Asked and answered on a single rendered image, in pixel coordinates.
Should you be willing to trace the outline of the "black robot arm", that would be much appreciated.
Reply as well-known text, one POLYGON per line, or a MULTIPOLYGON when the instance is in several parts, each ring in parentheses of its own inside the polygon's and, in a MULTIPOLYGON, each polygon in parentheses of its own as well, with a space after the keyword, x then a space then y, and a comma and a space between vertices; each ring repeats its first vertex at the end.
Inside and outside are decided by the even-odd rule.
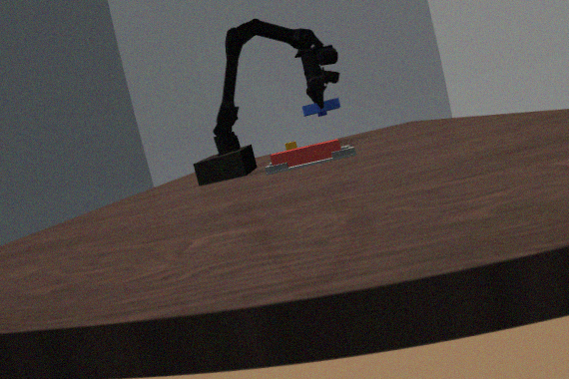
POLYGON ((234 104, 236 75, 241 50, 255 35, 289 43, 297 48, 295 57, 301 57, 303 68, 316 64, 321 66, 335 64, 337 61, 337 52, 332 45, 323 47, 310 29, 290 29, 265 23, 259 19, 253 19, 238 28, 230 29, 225 42, 227 66, 224 94, 216 118, 217 124, 213 129, 218 156, 240 149, 238 137, 232 132, 232 125, 238 119, 239 109, 234 104))

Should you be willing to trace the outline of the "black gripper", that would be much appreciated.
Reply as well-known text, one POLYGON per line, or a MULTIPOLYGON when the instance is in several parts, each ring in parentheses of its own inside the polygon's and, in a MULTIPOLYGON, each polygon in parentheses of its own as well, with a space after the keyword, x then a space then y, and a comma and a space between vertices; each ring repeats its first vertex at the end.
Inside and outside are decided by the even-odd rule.
POLYGON ((323 92, 328 84, 327 76, 321 75, 321 67, 319 64, 304 68, 304 76, 307 81, 306 93, 314 103, 317 103, 319 107, 323 109, 323 92), (326 86, 324 84, 326 84, 326 86))

